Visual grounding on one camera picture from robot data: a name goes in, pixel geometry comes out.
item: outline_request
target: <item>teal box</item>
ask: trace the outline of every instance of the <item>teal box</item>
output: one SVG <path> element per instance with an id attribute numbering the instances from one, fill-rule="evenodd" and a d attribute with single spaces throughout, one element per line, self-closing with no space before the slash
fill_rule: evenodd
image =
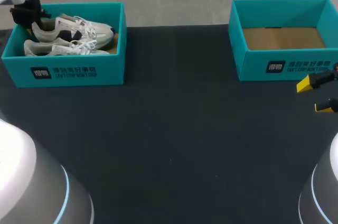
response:
<path id="1" fill-rule="evenodd" d="M 89 21 L 106 23 L 118 32 L 117 53 L 26 57 L 23 44 L 32 35 L 16 26 L 2 60 L 18 88 L 121 85 L 124 80 L 127 26 L 123 3 L 71 3 L 42 5 L 52 18 L 64 13 Z M 35 72 L 44 77 L 36 78 Z"/>
<path id="2" fill-rule="evenodd" d="M 316 27 L 326 48 L 249 50 L 243 28 Z M 338 62 L 338 14 L 330 0 L 234 0 L 229 36 L 240 81 L 301 80 Z"/>

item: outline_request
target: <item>black table surface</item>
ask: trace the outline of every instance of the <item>black table surface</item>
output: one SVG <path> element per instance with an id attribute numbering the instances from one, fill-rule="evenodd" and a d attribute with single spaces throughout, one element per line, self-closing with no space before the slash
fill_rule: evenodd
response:
<path id="1" fill-rule="evenodd" d="M 16 89 L 0 109 L 91 194 L 95 224 L 298 224 L 337 132 L 334 83 L 240 82 L 226 25 L 128 28 L 125 84 Z"/>

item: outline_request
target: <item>open box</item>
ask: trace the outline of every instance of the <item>open box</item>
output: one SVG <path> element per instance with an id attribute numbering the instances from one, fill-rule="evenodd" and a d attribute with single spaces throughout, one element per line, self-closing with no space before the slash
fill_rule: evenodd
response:
<path id="1" fill-rule="evenodd" d="M 118 34 L 110 55 L 26 57 L 23 44 L 34 37 L 16 26 L 2 60 L 18 88 L 120 85 L 124 80 L 127 26 L 123 3 L 72 3 L 42 5 L 55 18 L 62 13 L 106 23 Z"/>
<path id="2" fill-rule="evenodd" d="M 229 21 L 241 81 L 301 80 L 338 62 L 330 0 L 234 0 Z"/>

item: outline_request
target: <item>box with shoes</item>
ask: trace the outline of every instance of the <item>box with shoes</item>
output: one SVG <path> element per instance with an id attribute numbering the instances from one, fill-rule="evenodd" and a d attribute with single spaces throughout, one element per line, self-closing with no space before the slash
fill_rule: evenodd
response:
<path id="1" fill-rule="evenodd" d="M 123 3 L 47 4 L 51 19 L 17 25 L 2 60 L 18 88 L 121 85 L 127 26 Z"/>

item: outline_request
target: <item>shoe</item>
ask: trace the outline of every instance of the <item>shoe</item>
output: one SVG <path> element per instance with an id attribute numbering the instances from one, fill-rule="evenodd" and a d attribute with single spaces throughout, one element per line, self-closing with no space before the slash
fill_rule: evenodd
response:
<path id="1" fill-rule="evenodd" d="M 115 30 L 103 23 L 86 21 L 78 16 L 62 14 L 55 19 L 41 19 L 43 28 L 36 22 L 32 24 L 32 30 L 40 42 L 53 42 L 57 38 L 71 41 L 97 40 L 97 49 L 107 45 L 115 35 Z"/>
<path id="2" fill-rule="evenodd" d="M 28 57 L 37 56 L 59 56 L 59 55 L 109 55 L 106 51 L 95 49 L 96 40 L 81 42 L 67 42 L 61 38 L 52 43 L 35 43 L 26 40 L 24 43 L 25 55 Z"/>

